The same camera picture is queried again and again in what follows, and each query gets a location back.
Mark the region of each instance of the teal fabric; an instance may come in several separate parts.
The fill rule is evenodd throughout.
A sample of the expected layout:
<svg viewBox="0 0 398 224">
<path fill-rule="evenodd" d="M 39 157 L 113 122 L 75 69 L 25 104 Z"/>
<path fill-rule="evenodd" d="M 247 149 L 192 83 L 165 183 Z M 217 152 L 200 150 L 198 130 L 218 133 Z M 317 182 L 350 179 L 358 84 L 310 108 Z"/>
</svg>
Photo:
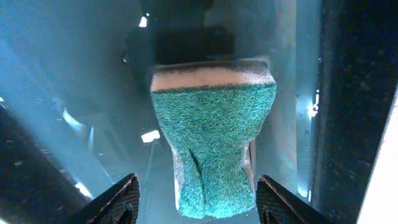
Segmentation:
<svg viewBox="0 0 398 224">
<path fill-rule="evenodd" d="M 162 132 L 182 160 L 182 215 L 224 218 L 255 206 L 244 146 L 259 134 L 275 94 L 275 84 L 151 93 Z"/>
</svg>

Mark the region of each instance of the green sponge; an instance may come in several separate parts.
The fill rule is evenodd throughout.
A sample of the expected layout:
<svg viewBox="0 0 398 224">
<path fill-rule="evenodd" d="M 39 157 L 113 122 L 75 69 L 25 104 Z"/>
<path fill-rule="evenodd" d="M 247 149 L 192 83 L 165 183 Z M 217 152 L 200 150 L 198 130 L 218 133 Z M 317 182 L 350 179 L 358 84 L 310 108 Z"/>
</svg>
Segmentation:
<svg viewBox="0 0 398 224">
<path fill-rule="evenodd" d="M 244 147 L 260 132 L 276 84 L 156 90 L 152 102 L 173 150 L 178 210 L 187 217 L 231 217 L 255 206 Z"/>
</svg>

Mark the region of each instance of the wet black surface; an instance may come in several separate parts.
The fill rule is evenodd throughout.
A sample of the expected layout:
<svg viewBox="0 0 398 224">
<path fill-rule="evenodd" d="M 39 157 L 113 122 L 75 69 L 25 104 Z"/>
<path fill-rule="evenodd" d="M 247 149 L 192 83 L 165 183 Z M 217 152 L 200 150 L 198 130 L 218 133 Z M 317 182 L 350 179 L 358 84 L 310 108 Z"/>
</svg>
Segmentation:
<svg viewBox="0 0 398 224">
<path fill-rule="evenodd" d="M 32 153 L 45 155 L 33 159 L 33 164 L 41 161 L 43 167 L 59 171 L 39 166 L 37 182 L 27 180 L 38 188 L 46 176 L 55 181 L 56 187 L 46 183 L 50 186 L 38 193 L 48 194 L 38 195 L 37 201 L 46 205 L 37 208 L 48 211 L 47 220 L 62 220 L 89 198 L 65 199 L 69 203 L 65 211 L 56 212 L 50 208 L 58 208 L 54 198 L 59 192 L 44 189 L 75 195 L 73 185 L 80 183 L 94 198 L 135 172 L 141 185 L 138 223 L 258 223 L 256 211 L 225 220 L 181 217 L 175 208 L 169 145 L 162 133 L 152 143 L 141 139 L 144 133 L 160 130 L 148 94 L 150 66 L 188 58 L 257 57 L 267 62 L 278 90 L 256 139 L 255 180 L 267 174 L 331 220 L 354 222 L 397 84 L 398 50 L 392 47 L 397 46 L 396 30 L 389 29 L 393 20 L 380 19 L 392 16 L 394 7 L 387 12 L 367 3 L 215 1 L 211 7 L 196 7 L 189 20 L 186 7 L 151 7 L 152 3 L 5 1 L 1 6 L 0 97 L 6 107 L 2 113 L 26 131 L 23 135 L 28 137 L 19 140 L 21 144 L 33 139 L 41 145 L 25 144 L 21 155 L 31 148 Z M 170 16 L 160 10 L 166 8 L 178 13 Z M 146 28 L 138 28 L 142 16 L 147 17 Z M 203 23 L 222 27 L 218 37 L 232 35 L 231 42 L 224 43 L 231 47 L 221 47 L 217 52 L 222 54 L 211 57 L 203 52 L 184 54 L 184 47 L 167 46 L 169 41 L 153 31 L 172 40 L 176 30 L 189 27 L 197 32 Z M 150 54 L 156 49 L 157 54 Z M 125 50 L 129 66 L 121 61 Z M 14 125 L 3 125 L 2 133 Z M 2 134 L 2 149 L 9 149 L 13 135 L 17 133 Z M 14 189 L 29 184 L 18 178 L 22 173 L 16 179 L 8 177 L 30 164 L 25 159 L 32 159 L 21 158 L 2 163 L 5 172 L 0 179 L 7 179 L 2 188 L 14 186 L 1 194 L 17 194 L 23 201 L 28 194 Z M 3 202 L 10 198 L 1 196 Z M 45 212 L 32 212 L 34 203 L 25 212 L 23 207 L 13 208 L 19 201 L 5 201 L 1 218 L 23 217 L 35 223 L 46 219 Z"/>
</svg>

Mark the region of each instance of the blue-green object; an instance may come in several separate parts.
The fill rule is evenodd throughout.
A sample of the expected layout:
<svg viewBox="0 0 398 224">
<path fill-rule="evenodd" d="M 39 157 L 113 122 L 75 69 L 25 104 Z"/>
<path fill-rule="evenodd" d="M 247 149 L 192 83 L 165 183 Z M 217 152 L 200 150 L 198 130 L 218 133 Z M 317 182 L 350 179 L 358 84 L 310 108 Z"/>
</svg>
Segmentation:
<svg viewBox="0 0 398 224">
<path fill-rule="evenodd" d="M 244 147 L 259 134 L 275 94 L 275 83 L 151 93 L 159 125 L 182 164 L 181 215 L 225 218 L 255 206 Z"/>
</svg>

